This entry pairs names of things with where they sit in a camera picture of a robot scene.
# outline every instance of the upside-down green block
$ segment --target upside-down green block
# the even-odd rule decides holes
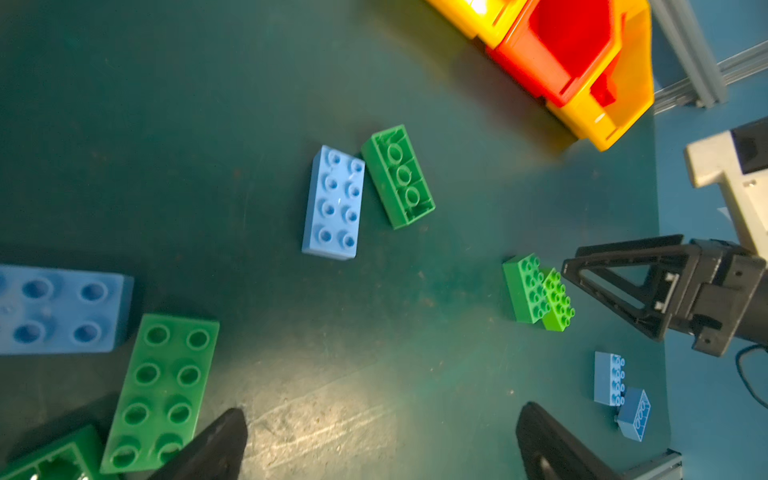
[[[88,425],[13,462],[0,480],[116,480],[117,475],[98,471],[103,452],[96,429]]]
[[[192,440],[218,334],[218,322],[144,315],[102,473],[160,468]]]
[[[541,321],[547,330],[562,332],[571,325],[576,310],[571,307],[571,298],[565,294],[565,285],[561,282],[560,273],[553,268],[545,270],[544,274],[544,290],[547,292],[546,297],[551,309]]]
[[[362,146],[362,158],[395,230],[435,209],[404,125],[373,134]]]
[[[550,310],[542,284],[544,274],[538,269],[540,264],[538,257],[531,254],[502,265],[518,322],[536,323]]]

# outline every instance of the upside-down blue block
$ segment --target upside-down blue block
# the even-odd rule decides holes
[[[335,260],[355,258],[365,172],[359,158],[323,145],[312,166],[302,252]]]
[[[627,401],[619,409],[616,423],[621,433],[628,439],[642,442],[645,436],[645,426],[650,415],[650,400],[645,390],[630,387],[627,389]]]
[[[133,288],[117,273],[0,265],[0,355],[111,352]]]
[[[623,358],[613,353],[594,353],[594,401],[608,406],[624,404]]]

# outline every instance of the toy brick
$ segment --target toy brick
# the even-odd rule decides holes
[[[312,165],[302,252],[335,260],[355,257],[365,172],[359,158],[323,145]]]
[[[625,361],[613,353],[594,353],[594,401],[608,406],[624,404]]]
[[[192,440],[218,334],[218,322],[144,315],[102,473],[160,468]]]
[[[117,480],[117,475],[98,471],[103,451],[96,429],[88,425],[11,463],[0,480]]]
[[[619,424],[622,435],[636,442],[642,442],[650,415],[650,400],[645,390],[633,387],[627,389],[626,398],[627,401],[616,417],[616,423]]]
[[[502,265],[515,318],[521,323],[536,323],[550,311],[544,290],[544,274],[534,254],[515,257]]]
[[[544,272],[544,290],[551,310],[541,318],[547,330],[562,332],[571,325],[571,319],[576,310],[571,307],[571,298],[565,294],[565,285],[561,282],[560,273],[550,269]]]
[[[0,265],[0,355],[111,352],[133,288],[117,273]]]
[[[374,134],[362,146],[362,157],[395,230],[435,209],[405,126]]]

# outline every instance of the plastic storage bin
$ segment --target plastic storage bin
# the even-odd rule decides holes
[[[565,106],[547,108],[579,138],[606,151],[654,104],[650,64],[650,6],[646,0],[616,0],[621,50],[594,85],[585,85]]]
[[[535,97],[565,106],[621,49],[614,0],[530,0],[488,55]]]
[[[427,0],[470,38],[495,48],[509,32],[525,0]]]

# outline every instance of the green block stud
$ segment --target green block stud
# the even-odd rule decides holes
[[[218,322],[144,315],[102,473],[160,468],[192,440],[218,335]]]
[[[560,273],[553,268],[545,270],[544,274],[544,290],[547,292],[551,309],[541,321],[544,322],[545,329],[562,332],[571,325],[576,310],[571,307],[571,298],[565,294],[565,285],[561,282]]]
[[[435,209],[404,125],[374,134],[362,146],[362,158],[395,230]]]
[[[544,290],[541,261],[534,254],[515,257],[502,265],[512,308],[518,322],[536,323],[550,310]]]
[[[8,465],[0,480],[117,480],[99,473],[103,452],[96,429],[88,425]]]

